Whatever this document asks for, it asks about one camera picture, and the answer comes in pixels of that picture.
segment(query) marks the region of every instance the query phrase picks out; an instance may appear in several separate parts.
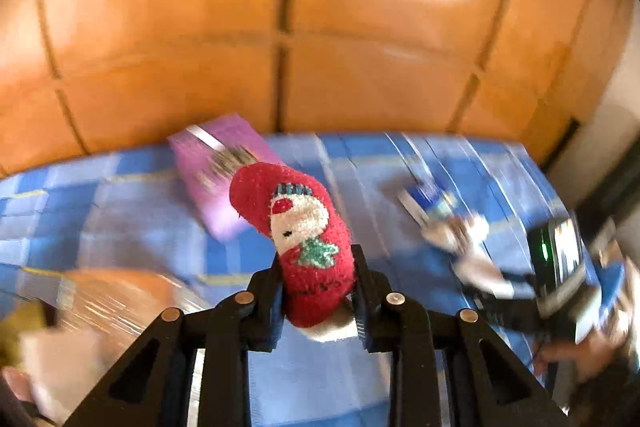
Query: hand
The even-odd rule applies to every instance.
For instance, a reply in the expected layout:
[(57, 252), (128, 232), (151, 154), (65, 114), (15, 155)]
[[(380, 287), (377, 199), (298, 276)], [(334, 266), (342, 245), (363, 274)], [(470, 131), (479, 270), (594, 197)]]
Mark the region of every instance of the hand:
[(578, 383), (582, 383), (603, 371), (615, 356), (616, 348), (607, 342), (602, 333), (592, 330), (580, 344), (567, 341), (544, 344), (533, 359), (533, 374), (538, 377), (546, 373), (551, 362), (574, 360)]
[(22, 402), (33, 402), (29, 375), (18, 371), (14, 367), (3, 367), (2, 376), (18, 400)]

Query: blue object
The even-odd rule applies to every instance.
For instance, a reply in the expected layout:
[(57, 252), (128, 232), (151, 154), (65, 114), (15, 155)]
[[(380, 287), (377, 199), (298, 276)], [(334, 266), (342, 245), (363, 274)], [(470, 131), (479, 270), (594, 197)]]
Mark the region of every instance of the blue object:
[(606, 317), (625, 283), (625, 265), (621, 261), (609, 263), (607, 267), (601, 266), (600, 263), (593, 263), (593, 269), (602, 288), (600, 317)]
[(456, 201), (432, 176), (401, 190), (398, 200), (420, 226), (450, 216)]

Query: blue checkered bedsheet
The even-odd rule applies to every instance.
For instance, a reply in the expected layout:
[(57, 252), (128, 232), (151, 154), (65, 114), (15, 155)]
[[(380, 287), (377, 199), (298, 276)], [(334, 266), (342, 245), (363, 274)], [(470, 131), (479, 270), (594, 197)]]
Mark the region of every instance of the blue checkered bedsheet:
[[(450, 257), (426, 244), (396, 199), (424, 163), (462, 202), (484, 214), (484, 243), (503, 269), (528, 271), (526, 229), (566, 211), (519, 145), (461, 137), (403, 134), (278, 135), (273, 150), (329, 188), (353, 240), (372, 269), (426, 308), (468, 307)], [(268, 267), (272, 243), (248, 230), (213, 240), (197, 218), (171, 151), (152, 146), (92, 156), (17, 174), (0, 182), (0, 316), (11, 293), (55, 303), (62, 272), (127, 267), (170, 273), (212, 305), (246, 287)], [(522, 360), (529, 342), (499, 330)], [(388, 406), (388, 358), (357, 339), (313, 343), (286, 326), (278, 349), (252, 353), (250, 381), (256, 426), (283, 424), (382, 427)]]

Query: black electronic device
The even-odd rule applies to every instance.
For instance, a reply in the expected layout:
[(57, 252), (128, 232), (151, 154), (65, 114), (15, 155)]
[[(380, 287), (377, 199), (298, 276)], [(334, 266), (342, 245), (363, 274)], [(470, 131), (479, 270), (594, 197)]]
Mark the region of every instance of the black electronic device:
[(600, 319), (602, 290), (587, 281), (586, 260), (575, 216), (552, 219), (527, 233), (534, 274), (502, 272), (527, 282), (534, 299), (500, 299), (467, 284), (469, 295), (490, 322), (541, 337), (580, 343)]
[(572, 276), (584, 280), (586, 274), (580, 270), (582, 243), (575, 216), (552, 219), (530, 230), (527, 243), (536, 274), (534, 290), (539, 298), (554, 295)]
[[(360, 340), (370, 353), (392, 354), (389, 427), (441, 425), (436, 350), (442, 352), (452, 427), (569, 425), (475, 311), (455, 317), (427, 311), (394, 292), (385, 275), (370, 271), (359, 245), (352, 251), (351, 298)], [(256, 272), (247, 291), (213, 309), (185, 315), (169, 308), (108, 370), (65, 427), (184, 427), (196, 350), (202, 347), (197, 425), (250, 427), (247, 353), (272, 351), (283, 320), (277, 261)]]

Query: fuzzy red sock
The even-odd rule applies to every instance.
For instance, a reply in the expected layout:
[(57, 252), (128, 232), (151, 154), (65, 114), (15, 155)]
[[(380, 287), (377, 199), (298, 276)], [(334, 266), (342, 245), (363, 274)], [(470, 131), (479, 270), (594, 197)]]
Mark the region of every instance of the fuzzy red sock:
[(353, 288), (353, 255), (326, 188), (287, 166), (255, 163), (236, 172), (230, 201), (275, 243), (290, 322), (311, 328), (336, 317)]

